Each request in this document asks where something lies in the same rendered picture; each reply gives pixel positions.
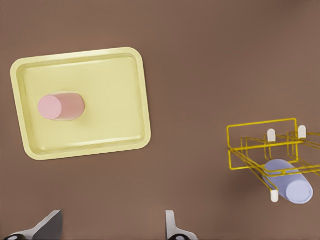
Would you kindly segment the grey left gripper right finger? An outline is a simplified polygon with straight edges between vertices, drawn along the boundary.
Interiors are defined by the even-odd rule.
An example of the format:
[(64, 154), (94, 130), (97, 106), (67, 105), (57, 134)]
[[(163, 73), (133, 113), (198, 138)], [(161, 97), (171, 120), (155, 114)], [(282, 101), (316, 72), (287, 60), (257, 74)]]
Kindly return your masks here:
[(165, 211), (166, 240), (198, 240), (198, 237), (190, 231), (180, 229), (176, 225), (173, 210)]

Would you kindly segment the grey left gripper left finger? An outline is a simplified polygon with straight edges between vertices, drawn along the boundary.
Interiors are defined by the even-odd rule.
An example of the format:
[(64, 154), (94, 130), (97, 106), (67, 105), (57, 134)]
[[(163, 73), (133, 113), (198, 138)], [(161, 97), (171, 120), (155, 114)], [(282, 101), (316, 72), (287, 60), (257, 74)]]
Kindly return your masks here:
[(63, 234), (63, 211), (54, 210), (35, 227), (15, 232), (3, 240), (60, 240)]

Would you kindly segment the pink cup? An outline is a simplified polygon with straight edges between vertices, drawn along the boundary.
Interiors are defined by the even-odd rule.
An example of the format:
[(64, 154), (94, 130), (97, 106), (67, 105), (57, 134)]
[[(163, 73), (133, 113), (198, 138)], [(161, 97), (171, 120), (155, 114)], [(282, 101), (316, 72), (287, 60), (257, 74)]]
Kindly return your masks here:
[(73, 121), (83, 115), (85, 102), (78, 93), (56, 92), (42, 97), (37, 110), (48, 120)]

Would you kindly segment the lavender cup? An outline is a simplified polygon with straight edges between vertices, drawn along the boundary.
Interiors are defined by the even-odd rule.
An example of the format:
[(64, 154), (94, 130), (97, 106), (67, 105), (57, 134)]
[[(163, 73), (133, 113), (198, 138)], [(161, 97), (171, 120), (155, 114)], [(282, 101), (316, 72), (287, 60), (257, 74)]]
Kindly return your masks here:
[(263, 176), (263, 180), (272, 190), (277, 187), (281, 197), (293, 204), (300, 205), (306, 204), (312, 199), (314, 195), (313, 187), (299, 170), (294, 169), (295, 167), (291, 163), (283, 159), (274, 159), (264, 167), (268, 171), (289, 169), (287, 173), (293, 173), (279, 176), (280, 172), (276, 171), (268, 172), (269, 175), (275, 175), (275, 177)]

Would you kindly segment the pale yellow tray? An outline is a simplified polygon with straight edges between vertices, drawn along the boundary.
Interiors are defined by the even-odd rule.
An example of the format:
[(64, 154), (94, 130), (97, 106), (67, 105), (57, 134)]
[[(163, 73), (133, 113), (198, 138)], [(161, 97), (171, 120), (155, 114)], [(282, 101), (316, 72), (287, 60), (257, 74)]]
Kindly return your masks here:
[[(18, 59), (10, 77), (26, 154), (37, 161), (136, 150), (151, 140), (143, 59), (130, 47)], [(41, 98), (79, 94), (75, 120), (40, 115)]]

